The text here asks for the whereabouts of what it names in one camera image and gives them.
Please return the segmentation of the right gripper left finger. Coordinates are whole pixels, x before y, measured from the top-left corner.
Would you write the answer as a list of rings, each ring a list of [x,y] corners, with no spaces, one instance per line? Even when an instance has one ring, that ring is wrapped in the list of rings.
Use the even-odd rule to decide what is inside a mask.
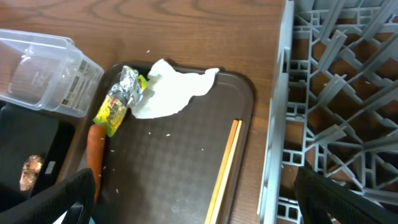
[[[1,213],[1,223],[89,223],[95,206],[93,172],[84,168]]]

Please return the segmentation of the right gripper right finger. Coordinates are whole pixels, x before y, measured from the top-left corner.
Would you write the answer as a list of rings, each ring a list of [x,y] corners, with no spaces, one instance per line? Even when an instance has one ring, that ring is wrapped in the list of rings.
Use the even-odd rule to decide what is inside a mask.
[[[308,167],[299,167],[294,192],[305,223],[397,223],[397,215]]]

